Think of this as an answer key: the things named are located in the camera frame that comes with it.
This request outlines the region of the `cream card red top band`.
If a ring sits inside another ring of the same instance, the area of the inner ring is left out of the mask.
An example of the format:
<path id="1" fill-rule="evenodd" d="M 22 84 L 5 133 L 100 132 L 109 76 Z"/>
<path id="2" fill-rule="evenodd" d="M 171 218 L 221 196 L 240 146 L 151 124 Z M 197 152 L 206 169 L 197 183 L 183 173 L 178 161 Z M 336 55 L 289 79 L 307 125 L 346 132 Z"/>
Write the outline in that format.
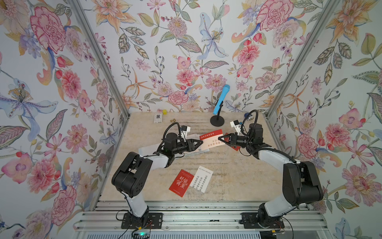
<path id="1" fill-rule="evenodd" d="M 220 136 L 223 136 L 223 132 L 221 129 L 201 135 L 200 140 L 203 141 L 201 149 L 208 150 L 210 148 L 224 145 L 224 143 L 218 139 Z"/>

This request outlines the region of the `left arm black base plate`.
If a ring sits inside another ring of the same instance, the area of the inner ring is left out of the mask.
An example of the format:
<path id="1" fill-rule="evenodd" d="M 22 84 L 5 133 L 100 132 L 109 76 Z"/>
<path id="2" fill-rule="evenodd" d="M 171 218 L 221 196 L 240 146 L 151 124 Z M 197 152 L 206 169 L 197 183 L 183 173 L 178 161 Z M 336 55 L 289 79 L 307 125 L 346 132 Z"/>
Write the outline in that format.
<path id="1" fill-rule="evenodd" d="M 163 213 L 148 213 L 138 218 L 127 212 L 124 214 L 121 228 L 122 229 L 162 229 Z"/>

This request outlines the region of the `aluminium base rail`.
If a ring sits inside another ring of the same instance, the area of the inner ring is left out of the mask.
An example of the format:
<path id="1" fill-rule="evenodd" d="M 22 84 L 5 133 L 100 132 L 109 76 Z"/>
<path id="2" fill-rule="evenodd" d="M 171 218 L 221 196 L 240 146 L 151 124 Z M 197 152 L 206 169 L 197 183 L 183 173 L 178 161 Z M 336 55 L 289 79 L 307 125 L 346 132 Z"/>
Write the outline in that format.
<path id="1" fill-rule="evenodd" d="M 278 220 L 273 226 L 263 228 L 255 222 L 260 202 L 148 202 L 150 213 L 161 214 L 158 223 L 147 231 L 155 233 L 175 232 L 250 232 L 278 231 L 288 239 L 331 239 L 323 216 L 312 208 L 302 205 Z M 93 211 L 83 212 L 74 223 L 77 232 L 123 232 L 124 213 L 129 209 L 124 201 L 99 201 Z"/>

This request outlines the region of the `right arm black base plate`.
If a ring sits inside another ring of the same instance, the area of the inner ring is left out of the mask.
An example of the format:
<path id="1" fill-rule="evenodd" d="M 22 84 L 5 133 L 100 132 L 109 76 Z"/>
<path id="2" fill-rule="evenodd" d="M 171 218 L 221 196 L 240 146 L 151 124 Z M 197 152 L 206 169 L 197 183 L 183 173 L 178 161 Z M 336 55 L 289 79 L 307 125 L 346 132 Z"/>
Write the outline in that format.
<path id="1" fill-rule="evenodd" d="M 239 224 L 245 229 L 284 229 L 285 225 L 281 217 L 268 217 L 266 215 L 258 215 L 257 212 L 241 213 Z"/>

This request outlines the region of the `aluminium corner post left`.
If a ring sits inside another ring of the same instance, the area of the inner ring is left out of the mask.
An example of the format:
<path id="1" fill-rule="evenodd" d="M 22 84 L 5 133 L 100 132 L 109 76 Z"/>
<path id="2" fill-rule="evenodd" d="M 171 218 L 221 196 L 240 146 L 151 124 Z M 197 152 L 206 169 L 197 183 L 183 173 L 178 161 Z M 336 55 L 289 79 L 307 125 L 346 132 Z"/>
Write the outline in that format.
<path id="1" fill-rule="evenodd" d="M 117 87 L 116 81 L 114 80 L 114 77 L 112 75 L 111 69 L 107 64 L 106 59 L 103 57 L 102 50 L 98 44 L 97 38 L 95 33 L 93 32 L 89 21 L 86 17 L 85 11 L 82 8 L 80 1 L 77 0 L 68 0 L 69 5 L 71 6 L 71 9 L 73 13 L 76 16 L 77 21 L 79 22 L 80 27 L 84 29 L 85 37 L 87 38 L 90 47 L 92 51 L 94 52 L 94 56 L 96 59 L 96 62 L 98 63 L 100 69 L 105 75 L 105 78 L 107 82 L 109 83 L 109 86 L 111 88 L 111 91 L 113 92 L 115 99 L 117 101 L 117 104 L 119 106 L 119 109 L 121 110 L 122 114 L 129 119 L 130 113 L 128 112 L 128 109 L 122 99 L 121 93 Z"/>

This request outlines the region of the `aluminium corner post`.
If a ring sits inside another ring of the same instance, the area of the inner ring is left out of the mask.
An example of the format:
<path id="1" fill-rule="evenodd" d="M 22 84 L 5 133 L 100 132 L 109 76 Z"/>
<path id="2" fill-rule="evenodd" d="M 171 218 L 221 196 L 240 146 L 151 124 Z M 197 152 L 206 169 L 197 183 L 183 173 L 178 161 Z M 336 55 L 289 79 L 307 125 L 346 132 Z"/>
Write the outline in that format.
<path id="1" fill-rule="evenodd" d="M 82 8 L 80 1 L 77 0 L 68 0 L 69 5 L 71 6 L 71 9 L 73 13 L 76 16 L 77 21 L 79 22 L 80 27 L 84 29 L 85 37 L 87 38 L 90 47 L 92 51 L 94 52 L 94 56 L 96 59 L 96 62 L 98 63 L 100 69 L 105 75 L 105 78 L 107 82 L 109 83 L 109 86 L 111 88 L 111 91 L 113 92 L 115 99 L 117 101 L 117 104 L 119 106 L 119 109 L 121 110 L 122 114 L 129 119 L 130 113 L 128 112 L 128 109 L 122 99 L 121 93 L 117 87 L 116 81 L 114 80 L 114 77 L 112 75 L 111 69 L 107 64 L 106 59 L 103 57 L 102 50 L 98 44 L 97 38 L 95 33 L 93 32 L 89 21 L 86 17 L 85 11 Z"/>
<path id="2" fill-rule="evenodd" d="M 286 75 L 286 79 L 283 81 L 283 84 L 281 85 L 281 88 L 276 94 L 276 97 L 268 109 L 267 113 L 264 114 L 264 117 L 267 121 L 270 121 L 271 117 L 276 114 L 276 110 L 282 101 L 282 98 L 287 91 L 288 87 L 290 86 L 291 82 L 293 81 L 295 75 L 299 71 L 300 67 L 305 62 L 306 58 L 312 51 L 314 45 L 316 44 L 317 39 L 319 38 L 319 35 L 324 29 L 324 26 L 326 25 L 326 22 L 328 21 L 329 17 L 334 13 L 335 8 L 338 6 L 338 2 L 336 1 L 327 1 L 324 5 L 321 13 L 318 15 L 318 18 L 315 22 L 314 27 L 311 30 L 311 35 L 307 38 L 305 44 L 301 48 L 301 51 L 295 58 L 295 63 L 292 65 L 291 70 Z"/>

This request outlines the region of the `white card black text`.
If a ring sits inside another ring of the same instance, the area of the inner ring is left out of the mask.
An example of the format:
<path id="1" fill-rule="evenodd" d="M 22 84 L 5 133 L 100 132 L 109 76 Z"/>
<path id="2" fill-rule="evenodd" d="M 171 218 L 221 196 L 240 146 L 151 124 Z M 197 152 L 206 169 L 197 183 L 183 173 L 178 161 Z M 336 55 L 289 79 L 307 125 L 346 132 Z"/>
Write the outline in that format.
<path id="1" fill-rule="evenodd" d="M 202 193 L 205 193 L 212 176 L 212 170 L 199 166 L 190 186 L 198 191 L 201 191 Z"/>

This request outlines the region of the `white playing card box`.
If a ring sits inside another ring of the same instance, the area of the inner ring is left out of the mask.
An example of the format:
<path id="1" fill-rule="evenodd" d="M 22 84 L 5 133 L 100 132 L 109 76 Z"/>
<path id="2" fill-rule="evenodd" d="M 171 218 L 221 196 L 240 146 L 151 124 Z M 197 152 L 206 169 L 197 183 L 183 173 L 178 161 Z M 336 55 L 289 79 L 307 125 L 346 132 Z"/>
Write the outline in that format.
<path id="1" fill-rule="evenodd" d="M 163 114 L 155 114 L 154 115 L 154 123 L 162 123 L 163 122 Z"/>

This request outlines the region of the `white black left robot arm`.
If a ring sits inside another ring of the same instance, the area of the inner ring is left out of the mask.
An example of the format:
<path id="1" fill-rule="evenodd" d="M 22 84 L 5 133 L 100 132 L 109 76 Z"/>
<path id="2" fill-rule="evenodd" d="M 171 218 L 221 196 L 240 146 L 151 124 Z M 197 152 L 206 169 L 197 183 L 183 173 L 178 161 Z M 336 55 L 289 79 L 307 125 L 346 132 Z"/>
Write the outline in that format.
<path id="1" fill-rule="evenodd" d="M 194 152 L 203 145 L 200 139 L 187 139 L 188 127 L 178 122 L 170 124 L 162 141 L 152 154 L 142 156 L 130 152 L 114 173 L 111 183 L 121 193 L 129 206 L 128 219 L 145 226 L 149 220 L 149 207 L 141 193 L 149 173 L 168 168 L 185 152 Z"/>

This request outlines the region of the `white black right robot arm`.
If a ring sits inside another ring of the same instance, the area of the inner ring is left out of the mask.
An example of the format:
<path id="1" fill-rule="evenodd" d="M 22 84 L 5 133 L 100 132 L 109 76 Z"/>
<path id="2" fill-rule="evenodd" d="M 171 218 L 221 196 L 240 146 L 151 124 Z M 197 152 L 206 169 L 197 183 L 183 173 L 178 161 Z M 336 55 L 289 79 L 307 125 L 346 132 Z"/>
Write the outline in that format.
<path id="1" fill-rule="evenodd" d="M 282 173 L 282 194 L 261 204 L 254 219 L 261 228 L 270 228 L 301 204 L 322 200 L 324 193 L 312 162 L 301 162 L 263 142 L 263 128 L 257 123 L 258 116 L 258 110 L 252 110 L 240 125 L 242 135 L 230 133 L 220 136 L 218 140 L 230 147 L 246 149 L 250 156 Z"/>

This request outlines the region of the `red card pink characters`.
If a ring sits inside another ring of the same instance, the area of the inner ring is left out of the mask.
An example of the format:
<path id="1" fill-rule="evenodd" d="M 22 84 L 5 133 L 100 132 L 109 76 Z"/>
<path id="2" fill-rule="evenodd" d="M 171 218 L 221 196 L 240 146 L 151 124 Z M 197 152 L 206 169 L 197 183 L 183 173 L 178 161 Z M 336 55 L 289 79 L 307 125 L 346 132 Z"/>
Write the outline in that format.
<path id="1" fill-rule="evenodd" d="M 194 175 L 185 170 L 181 170 L 169 190 L 183 198 L 193 179 Z"/>

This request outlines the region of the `aluminium corner post right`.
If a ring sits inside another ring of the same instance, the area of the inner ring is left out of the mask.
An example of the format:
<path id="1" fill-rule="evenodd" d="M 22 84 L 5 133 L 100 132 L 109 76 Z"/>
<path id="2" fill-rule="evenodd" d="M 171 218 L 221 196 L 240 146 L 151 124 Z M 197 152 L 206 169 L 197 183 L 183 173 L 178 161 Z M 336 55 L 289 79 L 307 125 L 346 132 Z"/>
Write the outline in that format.
<path id="1" fill-rule="evenodd" d="M 314 45 L 316 44 L 317 39 L 319 38 L 319 35 L 324 29 L 324 26 L 326 25 L 326 22 L 328 21 L 329 17 L 334 13 L 335 8 L 338 6 L 338 2 L 336 1 L 327 1 L 324 5 L 321 13 L 318 15 L 318 18 L 315 22 L 314 27 L 311 30 L 311 35 L 307 38 L 305 44 L 301 48 L 301 51 L 295 58 L 295 63 L 292 65 L 291 70 L 286 75 L 286 79 L 283 81 L 283 84 L 281 85 L 281 88 L 276 94 L 276 97 L 268 109 L 267 113 L 264 114 L 264 117 L 267 121 L 270 121 L 271 117 L 276 114 L 276 110 L 282 101 L 282 98 L 287 91 L 288 87 L 290 86 L 291 82 L 293 81 L 295 75 L 299 71 L 300 67 L 305 62 L 306 58 L 312 51 Z"/>

